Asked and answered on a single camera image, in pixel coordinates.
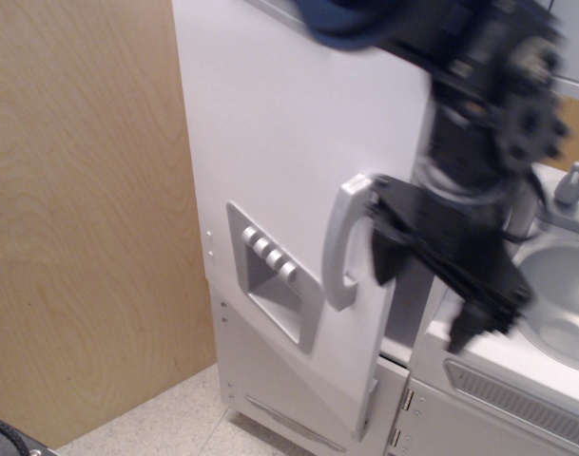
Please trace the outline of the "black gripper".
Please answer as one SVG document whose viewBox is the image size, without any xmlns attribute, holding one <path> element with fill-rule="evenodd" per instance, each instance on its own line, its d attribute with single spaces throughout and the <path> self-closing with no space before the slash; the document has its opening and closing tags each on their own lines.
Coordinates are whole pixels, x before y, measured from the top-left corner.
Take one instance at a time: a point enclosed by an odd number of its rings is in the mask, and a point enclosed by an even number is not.
<svg viewBox="0 0 579 456">
<path fill-rule="evenodd" d="M 410 257 L 427 266 L 464 302 L 450 329 L 448 352 L 481 333 L 508 332 L 532 300 L 512 262 L 494 207 L 460 209 L 421 187 L 379 176 L 369 205 L 374 276 L 384 287 Z"/>
</svg>

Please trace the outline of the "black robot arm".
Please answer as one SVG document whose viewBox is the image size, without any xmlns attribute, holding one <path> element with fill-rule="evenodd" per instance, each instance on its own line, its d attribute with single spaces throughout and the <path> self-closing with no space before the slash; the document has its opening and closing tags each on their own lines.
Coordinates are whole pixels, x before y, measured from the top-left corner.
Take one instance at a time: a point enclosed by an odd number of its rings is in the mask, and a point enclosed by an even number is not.
<svg viewBox="0 0 579 456">
<path fill-rule="evenodd" d="M 426 71 L 432 129 L 414 179 L 376 176 L 376 281 L 416 258 L 461 296 L 447 346 L 506 333 L 533 299 L 508 247 L 527 229 L 520 200 L 546 198 L 533 165 L 567 135 L 553 76 L 560 35 L 534 1 L 298 1 L 309 34 L 339 50 L 380 48 Z"/>
</svg>

